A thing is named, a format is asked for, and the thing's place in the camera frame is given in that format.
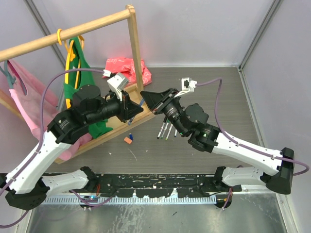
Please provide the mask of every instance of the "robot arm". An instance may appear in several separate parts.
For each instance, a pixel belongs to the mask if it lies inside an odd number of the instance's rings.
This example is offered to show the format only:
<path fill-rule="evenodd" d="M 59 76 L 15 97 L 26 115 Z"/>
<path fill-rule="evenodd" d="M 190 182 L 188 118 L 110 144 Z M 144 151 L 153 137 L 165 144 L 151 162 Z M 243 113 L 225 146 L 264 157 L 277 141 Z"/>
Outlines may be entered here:
<path fill-rule="evenodd" d="M 227 191 L 229 187 L 239 184 L 259 184 L 277 193 L 290 194 L 294 165 L 276 159 L 276 157 L 293 160 L 294 151 L 289 148 L 284 148 L 282 151 L 270 150 L 237 139 L 226 132 L 221 132 L 218 127 L 208 124 L 208 114 L 197 103 L 187 108 L 182 107 L 179 103 L 180 96 L 193 92 L 195 85 L 196 81 L 183 78 L 180 92 L 170 88 L 161 93 L 142 91 L 141 95 L 155 115 L 163 113 L 182 137 L 190 136 L 188 143 L 196 150 L 227 155 L 253 166 L 218 167 L 214 183 L 219 190 Z M 270 158 L 252 150 L 264 152 L 273 157 Z"/>
<path fill-rule="evenodd" d="M 123 91 L 127 83 L 128 79 L 118 73 L 108 81 L 112 91 L 105 98 L 101 97 L 99 88 L 94 85 L 85 85 L 73 95 L 71 108 L 57 114 L 48 125 L 39 154 L 7 188 L 6 199 L 9 205 L 30 210 L 48 196 L 72 189 L 94 189 L 98 178 L 88 167 L 57 176 L 42 174 L 58 156 L 88 133 L 89 125 L 113 116 L 126 122 L 143 111 L 143 108 L 132 102 L 128 93 Z M 37 146 L 13 171 L 0 177 L 1 188 L 29 161 L 36 148 Z"/>

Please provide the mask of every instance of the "blue pen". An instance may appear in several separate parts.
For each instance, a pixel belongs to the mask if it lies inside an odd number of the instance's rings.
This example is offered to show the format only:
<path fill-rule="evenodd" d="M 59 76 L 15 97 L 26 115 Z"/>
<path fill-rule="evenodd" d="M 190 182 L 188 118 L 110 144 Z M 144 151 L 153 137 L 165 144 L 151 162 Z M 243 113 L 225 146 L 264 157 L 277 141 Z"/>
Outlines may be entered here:
<path fill-rule="evenodd" d="M 142 100 L 140 101 L 140 103 L 139 103 L 140 107 L 142 106 L 143 103 L 144 103 L 144 99 L 142 99 Z M 135 116 L 132 117 L 132 118 L 130 119 L 130 121 L 129 121 L 127 124 L 128 124 L 128 125 L 131 125 L 131 124 L 132 124 L 132 121 L 134 120 L 134 118 L 135 118 Z"/>

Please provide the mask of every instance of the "white wall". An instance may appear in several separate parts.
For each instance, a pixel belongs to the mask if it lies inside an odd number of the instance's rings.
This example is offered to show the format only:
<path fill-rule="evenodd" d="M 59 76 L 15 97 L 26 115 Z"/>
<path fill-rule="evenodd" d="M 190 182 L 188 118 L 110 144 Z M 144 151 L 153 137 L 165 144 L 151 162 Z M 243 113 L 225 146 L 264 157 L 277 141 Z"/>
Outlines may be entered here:
<path fill-rule="evenodd" d="M 141 57 L 149 66 L 239 65 L 272 0 L 35 0 L 51 32 L 125 9 L 137 12 Z M 126 22 L 85 35 L 91 66 L 131 56 Z"/>
<path fill-rule="evenodd" d="M 0 50 L 42 37 L 43 34 L 34 21 L 23 1 L 1 1 L 1 43 Z M 41 49 L 15 59 L 43 83 L 56 73 L 63 70 L 51 48 Z M 59 95 L 61 83 L 59 80 L 52 90 Z M 7 92 L 6 80 L 0 80 L 0 88 Z M 0 105 L 0 172 L 14 169 L 36 145 L 37 140 L 32 136 L 26 123 Z M 0 224 L 7 225 L 21 214 L 19 209 L 8 206 L 4 195 L 0 197 Z M 1 233 L 13 233 L 16 228 L 0 230 Z"/>
<path fill-rule="evenodd" d="M 284 1 L 244 69 L 267 146 L 294 149 L 311 165 L 311 1 Z M 293 212 L 311 229 L 311 171 L 294 177 Z"/>

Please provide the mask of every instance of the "white marker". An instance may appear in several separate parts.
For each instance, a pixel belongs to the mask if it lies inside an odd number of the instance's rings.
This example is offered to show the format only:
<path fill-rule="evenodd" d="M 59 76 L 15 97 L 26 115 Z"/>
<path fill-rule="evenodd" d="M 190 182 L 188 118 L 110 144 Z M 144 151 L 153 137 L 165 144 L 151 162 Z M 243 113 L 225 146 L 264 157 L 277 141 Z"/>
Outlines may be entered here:
<path fill-rule="evenodd" d="M 169 132 L 167 133 L 165 140 L 167 140 L 169 138 L 172 128 L 173 128 L 173 124 L 171 124 Z"/>
<path fill-rule="evenodd" d="M 163 136 L 164 136 L 164 134 L 165 134 L 165 131 L 167 130 L 167 126 L 169 125 L 169 123 L 170 123 L 170 121 L 167 120 L 166 125 L 165 125 L 165 128 L 164 128 L 164 131 L 163 131 L 163 134 L 162 134 L 162 136 L 161 136 L 161 139 L 163 139 Z"/>
<path fill-rule="evenodd" d="M 161 129 L 160 129 L 160 132 L 159 132 L 159 134 L 158 134 L 157 137 L 156 137 L 157 139 L 159 139 L 160 136 L 161 136 L 161 133 L 162 133 L 162 130 L 163 130 L 163 127 L 164 127 L 164 125 L 165 125 L 166 120 L 167 120 L 167 118 L 165 117 L 164 120 L 163 120 L 163 123 L 162 123 L 162 127 L 161 127 Z"/>

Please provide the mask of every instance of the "gray floor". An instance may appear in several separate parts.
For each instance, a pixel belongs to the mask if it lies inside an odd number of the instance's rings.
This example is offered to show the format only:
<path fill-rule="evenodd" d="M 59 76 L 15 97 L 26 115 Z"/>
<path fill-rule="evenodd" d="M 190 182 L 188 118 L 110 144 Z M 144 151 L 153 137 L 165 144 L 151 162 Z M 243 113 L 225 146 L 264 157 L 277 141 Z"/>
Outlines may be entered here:
<path fill-rule="evenodd" d="M 275 194 L 235 193 L 222 211 L 213 204 L 40 205 L 27 233 L 285 233 Z"/>
<path fill-rule="evenodd" d="M 236 68 L 150 68 L 152 84 L 145 90 L 161 92 L 169 87 L 181 88 L 180 79 L 191 77 L 206 82 L 223 77 L 223 88 L 219 101 L 219 119 L 222 126 L 238 138 L 257 143 L 255 129 L 251 120 L 244 90 Z M 106 81 L 95 76 L 102 87 L 102 93 L 108 91 Z M 183 106 L 199 103 L 209 114 L 209 123 L 216 125 L 214 103 L 218 83 L 196 88 L 195 92 L 182 97 Z M 82 166 L 89 166 L 95 172 L 112 173 L 214 173 L 218 166 L 236 167 L 243 163 L 217 154 L 198 152 L 186 138 L 171 136 L 167 141 L 157 140 L 164 115 L 143 123 L 130 132 L 134 142 L 128 145 L 123 139 L 128 133 L 87 151 L 61 165 L 53 164 L 49 172 L 71 172 Z"/>

